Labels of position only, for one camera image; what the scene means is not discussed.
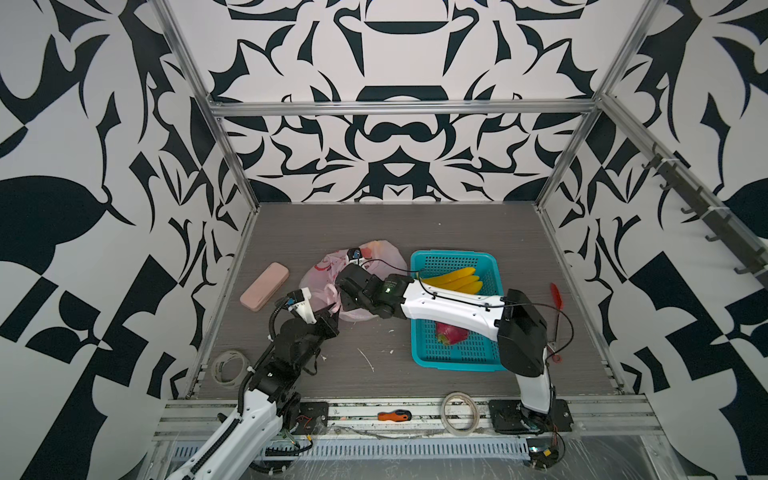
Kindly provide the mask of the pink plastic bag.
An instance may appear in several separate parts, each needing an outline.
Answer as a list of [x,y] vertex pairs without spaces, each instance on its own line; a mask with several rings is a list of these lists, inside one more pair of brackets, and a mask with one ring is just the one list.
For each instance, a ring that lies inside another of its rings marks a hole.
[[374,240],[356,247],[337,250],[326,254],[313,265],[299,283],[300,289],[307,289],[310,305],[314,310],[334,306],[339,319],[350,322],[365,322],[375,318],[375,314],[365,307],[357,307],[347,294],[349,279],[356,284],[366,285],[373,275],[384,280],[391,274],[404,275],[408,265],[400,250],[386,240]]

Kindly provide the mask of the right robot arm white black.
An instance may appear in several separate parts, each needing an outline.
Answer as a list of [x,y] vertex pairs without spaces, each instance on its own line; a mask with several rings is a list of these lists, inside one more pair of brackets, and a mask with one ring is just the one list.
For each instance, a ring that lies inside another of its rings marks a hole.
[[429,320],[480,334],[498,345],[501,365],[515,375],[520,400],[512,433],[540,434],[556,428],[556,393],[549,372],[554,355],[547,323],[519,290],[477,296],[429,286],[422,279],[391,274],[385,279],[358,265],[336,277],[345,310],[364,309],[383,319]]

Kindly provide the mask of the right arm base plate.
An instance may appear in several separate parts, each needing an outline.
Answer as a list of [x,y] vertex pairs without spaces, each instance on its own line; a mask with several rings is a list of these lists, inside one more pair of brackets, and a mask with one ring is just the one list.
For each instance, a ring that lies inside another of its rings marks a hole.
[[548,414],[526,410],[519,400],[494,399],[488,402],[491,424],[496,433],[543,435],[555,430],[571,432],[573,417],[565,400],[555,399]]

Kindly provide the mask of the yellow banana bunch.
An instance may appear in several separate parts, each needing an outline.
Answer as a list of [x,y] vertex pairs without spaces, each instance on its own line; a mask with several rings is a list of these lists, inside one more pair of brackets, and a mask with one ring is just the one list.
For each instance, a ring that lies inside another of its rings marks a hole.
[[475,272],[475,268],[466,267],[441,276],[423,279],[422,282],[444,290],[475,295],[484,286],[480,277]]

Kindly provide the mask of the red dragon fruit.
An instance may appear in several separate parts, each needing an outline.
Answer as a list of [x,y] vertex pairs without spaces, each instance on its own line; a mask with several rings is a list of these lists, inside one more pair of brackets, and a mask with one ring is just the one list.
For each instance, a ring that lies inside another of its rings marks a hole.
[[466,341],[470,336],[470,332],[466,329],[441,322],[436,323],[435,332],[436,340],[444,346],[460,344]]

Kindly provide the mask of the teal plastic basket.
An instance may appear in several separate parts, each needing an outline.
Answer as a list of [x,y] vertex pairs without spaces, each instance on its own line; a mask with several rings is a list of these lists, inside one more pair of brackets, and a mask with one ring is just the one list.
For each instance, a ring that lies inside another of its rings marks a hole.
[[[410,258],[410,269],[431,278],[473,267],[484,283],[481,296],[502,295],[503,285],[496,259],[474,251],[418,250]],[[504,371],[496,342],[475,332],[456,345],[444,345],[437,337],[437,323],[429,320],[411,321],[411,353],[421,367],[461,372]]]

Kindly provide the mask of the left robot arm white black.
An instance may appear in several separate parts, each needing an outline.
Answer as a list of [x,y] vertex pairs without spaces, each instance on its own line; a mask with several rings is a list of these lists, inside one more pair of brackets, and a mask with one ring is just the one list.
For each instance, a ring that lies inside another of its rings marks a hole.
[[339,318],[328,306],[313,312],[313,323],[293,312],[276,327],[283,309],[270,316],[271,343],[247,369],[235,409],[171,479],[238,479],[276,435],[294,428],[301,400],[296,384],[322,344],[338,336]]

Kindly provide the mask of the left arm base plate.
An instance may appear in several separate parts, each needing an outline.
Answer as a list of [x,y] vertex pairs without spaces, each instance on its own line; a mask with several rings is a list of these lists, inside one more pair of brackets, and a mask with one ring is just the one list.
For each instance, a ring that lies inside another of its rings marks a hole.
[[320,433],[327,427],[329,408],[328,402],[301,401],[291,410],[289,432],[296,435]]

